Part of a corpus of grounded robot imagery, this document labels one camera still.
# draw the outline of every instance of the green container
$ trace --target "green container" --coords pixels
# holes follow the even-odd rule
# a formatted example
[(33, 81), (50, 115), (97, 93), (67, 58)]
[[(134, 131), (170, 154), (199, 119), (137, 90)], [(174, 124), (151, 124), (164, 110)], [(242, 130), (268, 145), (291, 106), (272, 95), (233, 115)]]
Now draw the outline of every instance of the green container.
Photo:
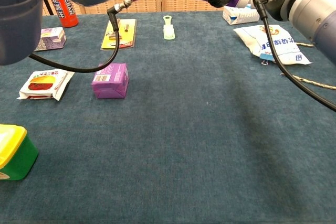
[(0, 180), (25, 178), (37, 155), (25, 128), (0, 124)]

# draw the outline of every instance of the orange bottle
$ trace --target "orange bottle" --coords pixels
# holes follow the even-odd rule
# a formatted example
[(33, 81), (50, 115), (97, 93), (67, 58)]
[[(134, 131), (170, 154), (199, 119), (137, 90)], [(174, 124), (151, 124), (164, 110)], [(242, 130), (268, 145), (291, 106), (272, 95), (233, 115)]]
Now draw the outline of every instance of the orange bottle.
[(51, 0), (51, 2), (54, 5), (62, 27), (78, 25), (78, 18), (70, 0)]

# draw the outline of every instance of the table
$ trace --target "table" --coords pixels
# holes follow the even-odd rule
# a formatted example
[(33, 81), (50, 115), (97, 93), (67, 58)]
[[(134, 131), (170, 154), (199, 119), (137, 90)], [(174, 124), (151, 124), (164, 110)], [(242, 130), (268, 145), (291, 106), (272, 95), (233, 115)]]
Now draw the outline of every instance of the table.
[[(163, 39), (167, 14), (174, 41)], [(246, 24), (229, 26), (221, 12), (120, 17), (138, 19), (135, 47), (116, 58), (129, 66), (124, 100), (97, 100), (93, 73), (75, 74), (60, 102), (16, 100), (33, 71), (50, 67), (28, 58), (0, 67), (1, 123), (27, 128), (39, 150), (26, 179), (0, 182), (0, 222), (336, 221), (336, 113), (252, 56), (233, 32)], [(107, 22), (79, 16), (64, 49), (39, 54), (96, 66), (111, 53), (100, 50)], [(313, 64), (289, 69), (335, 85), (336, 67), (301, 50)], [(312, 88), (336, 102), (335, 91)]]

